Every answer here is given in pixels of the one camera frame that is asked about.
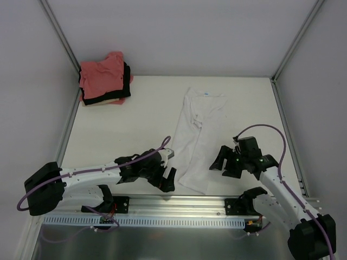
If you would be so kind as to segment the white t shirt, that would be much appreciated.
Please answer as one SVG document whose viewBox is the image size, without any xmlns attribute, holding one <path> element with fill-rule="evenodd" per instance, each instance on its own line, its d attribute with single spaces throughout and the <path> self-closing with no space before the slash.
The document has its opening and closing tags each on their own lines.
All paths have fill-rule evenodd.
<svg viewBox="0 0 347 260">
<path fill-rule="evenodd" d="M 225 117 L 227 97 L 189 88 L 183 100 L 171 148 L 175 156 L 175 180 L 193 191 L 206 194 L 209 167 L 218 153 L 218 139 Z"/>
</svg>

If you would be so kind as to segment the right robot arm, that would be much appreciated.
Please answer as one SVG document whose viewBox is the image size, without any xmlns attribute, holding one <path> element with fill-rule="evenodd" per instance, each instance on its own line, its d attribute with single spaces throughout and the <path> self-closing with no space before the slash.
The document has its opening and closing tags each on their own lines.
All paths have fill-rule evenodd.
<svg viewBox="0 0 347 260">
<path fill-rule="evenodd" d="M 262 153 L 256 138 L 235 138 L 234 142 L 234 148 L 225 145 L 220 148 L 210 170 L 219 170 L 223 176 L 237 179 L 247 171 L 262 186 L 244 191 L 237 199 L 225 199 L 226 214 L 265 217 L 287 235 L 287 245 L 294 259 L 334 259 L 334 219 L 329 214 L 321 214 L 291 188 L 279 163 L 271 155 Z"/>
</svg>

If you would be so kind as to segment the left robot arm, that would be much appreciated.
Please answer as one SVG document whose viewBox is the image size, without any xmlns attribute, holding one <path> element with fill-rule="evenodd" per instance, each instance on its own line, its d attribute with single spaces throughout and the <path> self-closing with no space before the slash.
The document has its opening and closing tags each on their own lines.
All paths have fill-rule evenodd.
<svg viewBox="0 0 347 260">
<path fill-rule="evenodd" d="M 31 216 L 69 207 L 109 213 L 112 207 L 119 206 L 110 190 L 112 185 L 142 178 L 162 192 L 174 191 L 176 169 L 172 167 L 164 177 L 174 155 L 169 148 L 150 149 L 91 168 L 60 168 L 57 162 L 48 162 L 24 182 L 26 194 L 20 201 L 27 201 L 26 211 Z"/>
</svg>

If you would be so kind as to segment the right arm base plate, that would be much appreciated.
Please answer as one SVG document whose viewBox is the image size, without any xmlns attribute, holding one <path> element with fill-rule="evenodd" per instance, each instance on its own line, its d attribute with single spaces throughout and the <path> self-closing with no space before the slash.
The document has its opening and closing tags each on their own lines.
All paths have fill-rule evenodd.
<svg viewBox="0 0 347 260">
<path fill-rule="evenodd" d="M 267 213 L 274 203 L 271 200 L 264 200 L 257 197 L 255 199 L 227 198 L 224 200 L 224 208 L 227 216 L 260 216 Z"/>
</svg>

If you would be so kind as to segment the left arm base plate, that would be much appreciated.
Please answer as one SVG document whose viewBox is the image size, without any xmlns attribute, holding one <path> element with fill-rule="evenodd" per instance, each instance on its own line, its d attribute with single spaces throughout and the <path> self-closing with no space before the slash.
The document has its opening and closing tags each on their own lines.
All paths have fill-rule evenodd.
<svg viewBox="0 0 347 260">
<path fill-rule="evenodd" d="M 114 196 L 110 195 L 103 199 L 103 201 L 92 209 L 100 213 L 115 213 L 115 214 L 128 214 L 130 204 L 129 196 Z"/>
</svg>

